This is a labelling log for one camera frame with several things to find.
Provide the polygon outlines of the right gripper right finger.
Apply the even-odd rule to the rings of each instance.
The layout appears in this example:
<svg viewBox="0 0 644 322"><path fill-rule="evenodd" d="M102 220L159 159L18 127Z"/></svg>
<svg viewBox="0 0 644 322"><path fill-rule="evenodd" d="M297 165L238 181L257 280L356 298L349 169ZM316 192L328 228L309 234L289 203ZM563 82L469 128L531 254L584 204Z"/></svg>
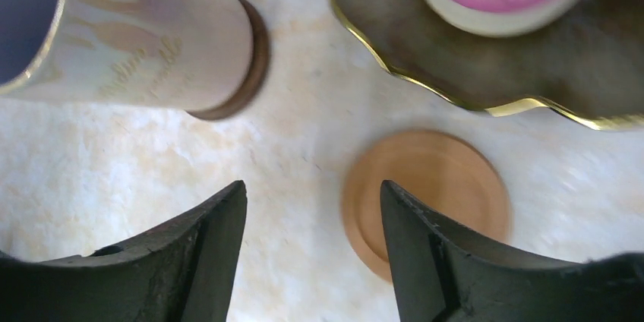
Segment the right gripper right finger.
<svg viewBox="0 0 644 322"><path fill-rule="evenodd" d="M643 255L574 263L488 238L392 181L380 187L403 321L641 321Z"/></svg>

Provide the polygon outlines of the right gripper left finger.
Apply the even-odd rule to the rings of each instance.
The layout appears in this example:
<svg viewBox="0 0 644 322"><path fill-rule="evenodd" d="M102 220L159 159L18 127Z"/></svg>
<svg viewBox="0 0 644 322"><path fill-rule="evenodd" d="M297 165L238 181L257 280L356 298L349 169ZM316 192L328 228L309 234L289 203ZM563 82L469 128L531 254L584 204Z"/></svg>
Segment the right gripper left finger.
<svg viewBox="0 0 644 322"><path fill-rule="evenodd" d="M196 207L88 256L1 255L3 321L224 321L247 215L236 181Z"/></svg>

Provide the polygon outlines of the light brown round coaster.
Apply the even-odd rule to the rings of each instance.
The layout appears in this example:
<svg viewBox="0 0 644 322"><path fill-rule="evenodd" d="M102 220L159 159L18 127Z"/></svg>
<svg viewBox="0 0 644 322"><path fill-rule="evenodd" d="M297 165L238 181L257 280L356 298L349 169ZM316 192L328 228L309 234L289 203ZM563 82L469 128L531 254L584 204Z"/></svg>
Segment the light brown round coaster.
<svg viewBox="0 0 644 322"><path fill-rule="evenodd" d="M380 185L385 180L482 235L499 242L509 238L512 217L507 188L473 146L432 130L382 137L352 164L341 204L352 249L388 283L392 277L380 211Z"/></svg>

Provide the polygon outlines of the dark brown round coaster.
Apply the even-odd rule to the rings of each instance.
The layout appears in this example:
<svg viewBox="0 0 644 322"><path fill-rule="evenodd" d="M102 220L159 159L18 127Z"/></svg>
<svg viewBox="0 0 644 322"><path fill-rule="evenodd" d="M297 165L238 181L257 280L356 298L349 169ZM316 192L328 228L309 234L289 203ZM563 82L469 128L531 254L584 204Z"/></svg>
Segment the dark brown round coaster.
<svg viewBox="0 0 644 322"><path fill-rule="evenodd" d="M262 90L270 69L271 43L267 25L260 12L248 1L238 0L248 16L253 38L253 51L245 79L223 104L200 111L186 111L194 118L214 122L239 114Z"/></svg>

